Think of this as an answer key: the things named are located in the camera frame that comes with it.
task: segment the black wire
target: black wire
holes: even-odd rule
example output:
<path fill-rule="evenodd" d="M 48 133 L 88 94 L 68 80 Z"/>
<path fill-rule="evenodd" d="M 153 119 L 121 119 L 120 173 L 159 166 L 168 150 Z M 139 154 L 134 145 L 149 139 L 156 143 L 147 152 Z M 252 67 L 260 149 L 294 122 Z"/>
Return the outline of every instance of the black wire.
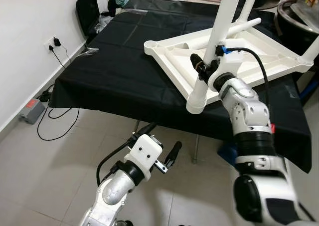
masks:
<path fill-rule="evenodd" d="M 304 211 L 305 215 L 310 219 L 312 222 L 316 222 L 315 218 L 308 212 L 308 210 L 299 202 L 299 207 Z"/>
<path fill-rule="evenodd" d="M 51 114 L 51 112 L 52 112 L 52 110 L 54 110 L 54 108 L 53 108 L 53 109 L 51 109 L 51 110 L 49 111 L 48 116 L 49 116 L 49 118 L 50 118 L 50 119 L 58 119 L 58 118 L 62 117 L 63 115 L 65 115 L 67 112 L 69 112 L 71 109 L 72 109 L 72 108 L 69 108 L 69 109 L 68 109 L 68 110 L 66 110 L 66 111 L 65 111 L 62 115 L 59 115 L 59 116 L 53 117 L 53 116 L 51 116 L 51 115 L 50 115 L 50 114 Z"/>
<path fill-rule="evenodd" d="M 111 176 L 112 172 L 109 172 L 102 180 L 101 182 L 105 181 L 109 176 Z"/>
<path fill-rule="evenodd" d="M 41 122 L 42 122 L 42 120 L 43 120 L 43 118 L 44 118 L 44 116 L 45 116 L 47 110 L 48 110 L 48 107 L 49 107 L 49 101 L 48 101 L 48 106 L 45 108 L 44 114 L 42 115 L 42 118 L 41 118 L 41 120 L 40 120 L 40 122 L 39 122 L 39 124 L 38 124 L 38 127 L 37 127 L 38 136 L 39 136 L 39 138 L 40 138 L 41 140 L 44 140 L 44 141 L 57 140 L 57 139 L 60 139 L 60 138 L 62 138 L 63 136 L 65 136 L 67 133 L 69 133 L 69 131 L 72 129 L 72 127 L 75 125 L 76 121 L 78 120 L 79 113 L 80 113 L 80 108 L 78 108 L 78 113 L 77 113 L 77 116 L 76 116 L 75 121 L 73 122 L 73 124 L 70 126 L 70 128 L 69 128 L 63 135 L 61 135 L 61 136 L 59 136 L 59 137 L 56 137 L 56 138 L 54 138 L 54 139 L 44 139 L 44 138 L 40 135 L 40 133 L 39 133 L 39 127 L 40 127 L 40 124 L 41 124 Z"/>
<path fill-rule="evenodd" d="M 280 3 L 278 3 L 278 4 L 275 5 L 275 6 L 271 6 L 271 7 L 267 7 L 267 8 L 259 8 L 259 7 L 256 7 L 256 8 L 253 8 L 253 10 L 269 10 L 269 9 L 272 9 L 272 8 L 275 8 L 275 7 L 279 6 Z"/>
<path fill-rule="evenodd" d="M 64 67 L 64 65 L 61 63 L 61 61 L 60 61 L 59 57 L 57 57 L 57 56 L 56 56 L 56 54 L 55 54 L 54 50 L 52 50 L 52 52 L 53 52 L 53 54 L 55 55 L 55 57 L 57 58 L 57 60 L 60 62 L 60 64 L 62 65 L 62 67 L 63 67 L 64 69 L 66 69 L 66 68 Z"/>
<path fill-rule="evenodd" d="M 65 48 L 64 45 L 62 45 L 62 44 L 61 44 L 61 46 L 65 49 L 65 54 L 66 54 L 66 56 L 68 57 L 68 59 L 69 59 L 69 61 L 70 61 L 70 64 L 71 64 L 72 61 L 71 61 L 71 59 L 70 59 L 70 57 L 69 57 L 69 55 L 68 55 L 68 49 Z"/>
<path fill-rule="evenodd" d="M 270 102 L 269 102 L 269 83 L 268 83 L 268 78 L 267 78 L 267 74 L 266 74 L 266 71 L 265 71 L 265 68 L 264 68 L 264 65 L 261 61 L 261 59 L 259 58 L 259 56 L 253 52 L 251 49 L 248 49 L 248 48 L 243 48 L 243 47 L 235 47 L 235 48 L 227 48 L 228 51 L 246 51 L 250 54 L 252 54 L 256 60 L 258 61 L 259 65 L 260 65 L 260 69 L 263 73 L 263 76 L 264 76 L 264 81 L 265 81 L 265 91 L 266 91 L 266 105 L 268 107 L 268 109 L 270 110 Z"/>
<path fill-rule="evenodd" d="M 47 88 L 47 91 L 49 91 L 52 86 L 54 86 L 54 84 L 50 85 L 50 86 Z"/>
<path fill-rule="evenodd" d="M 120 152 L 122 149 L 124 149 L 128 144 L 128 141 L 125 142 L 124 144 L 122 144 L 120 147 L 118 147 L 117 149 L 115 149 L 114 151 L 112 151 L 109 155 L 107 155 L 98 165 L 98 167 L 96 168 L 96 183 L 99 186 L 101 184 L 100 181 L 100 170 L 102 165 L 108 161 L 112 156 L 114 156 L 116 153 Z"/>

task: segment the wall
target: wall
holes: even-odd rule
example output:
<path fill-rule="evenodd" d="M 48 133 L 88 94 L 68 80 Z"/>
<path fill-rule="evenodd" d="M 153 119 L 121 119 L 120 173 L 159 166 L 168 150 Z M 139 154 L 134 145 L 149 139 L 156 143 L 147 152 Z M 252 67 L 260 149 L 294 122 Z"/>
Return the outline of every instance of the wall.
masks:
<path fill-rule="evenodd" d="M 61 68 L 43 44 L 56 36 L 72 56 L 85 42 L 76 1 L 0 0 L 0 131 Z"/>

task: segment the power outlet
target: power outlet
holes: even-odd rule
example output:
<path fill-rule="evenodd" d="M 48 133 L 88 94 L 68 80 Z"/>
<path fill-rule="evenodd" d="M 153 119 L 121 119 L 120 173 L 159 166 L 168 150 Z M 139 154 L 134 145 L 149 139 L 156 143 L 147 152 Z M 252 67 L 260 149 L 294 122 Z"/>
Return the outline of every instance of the power outlet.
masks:
<path fill-rule="evenodd" d="M 44 45 L 44 48 L 46 49 L 46 51 L 50 52 L 49 45 L 52 45 L 52 47 L 55 48 L 53 37 L 50 38 L 49 40 L 47 40 L 43 45 Z"/>

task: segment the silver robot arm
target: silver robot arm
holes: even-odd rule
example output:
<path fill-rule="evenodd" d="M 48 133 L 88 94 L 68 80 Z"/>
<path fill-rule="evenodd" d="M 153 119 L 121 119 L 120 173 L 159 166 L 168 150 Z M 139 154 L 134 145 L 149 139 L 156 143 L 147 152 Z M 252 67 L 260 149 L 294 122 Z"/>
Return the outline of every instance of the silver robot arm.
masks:
<path fill-rule="evenodd" d="M 148 135 L 154 127 L 154 124 L 144 127 L 127 141 L 132 143 L 134 139 L 131 151 L 124 157 L 124 162 L 118 161 L 112 167 L 115 175 L 98 186 L 95 202 L 83 216 L 80 226 L 133 226 L 128 221 L 117 221 L 128 193 L 142 180 L 150 179 L 153 166 L 165 174 L 181 149 L 181 142 L 177 142 L 162 164 L 157 159 L 162 153 L 162 144 Z"/>
<path fill-rule="evenodd" d="M 234 184 L 237 212 L 259 226 L 317 226 L 298 216 L 299 203 L 291 177 L 285 160 L 276 154 L 273 145 L 268 107 L 249 85 L 235 76 L 243 60 L 242 52 L 224 55 L 220 49 L 216 49 L 220 58 L 210 65 L 195 54 L 191 62 L 198 79 L 219 92 L 230 116 L 238 146 L 236 169 L 240 173 Z"/>

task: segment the black tablecloth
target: black tablecloth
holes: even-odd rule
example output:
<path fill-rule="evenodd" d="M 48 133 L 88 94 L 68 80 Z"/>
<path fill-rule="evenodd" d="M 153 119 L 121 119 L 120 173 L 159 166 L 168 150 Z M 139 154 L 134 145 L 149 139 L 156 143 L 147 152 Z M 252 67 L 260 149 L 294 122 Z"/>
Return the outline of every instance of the black tablecloth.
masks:
<path fill-rule="evenodd" d="M 186 100 L 143 49 L 147 40 L 158 41 L 212 27 L 218 6 L 130 0 L 126 8 L 148 12 L 117 15 L 89 45 L 100 50 L 92 56 L 76 58 L 57 78 L 50 106 L 101 110 L 231 141 L 231 123 L 221 102 L 206 106 L 202 114 L 188 113 Z M 250 17 L 261 17 L 263 22 L 256 28 L 277 39 L 273 13 L 253 11 Z M 254 89 L 264 100 L 264 87 Z M 311 134 L 291 76 L 270 82 L 270 100 L 277 153 L 308 172 Z"/>

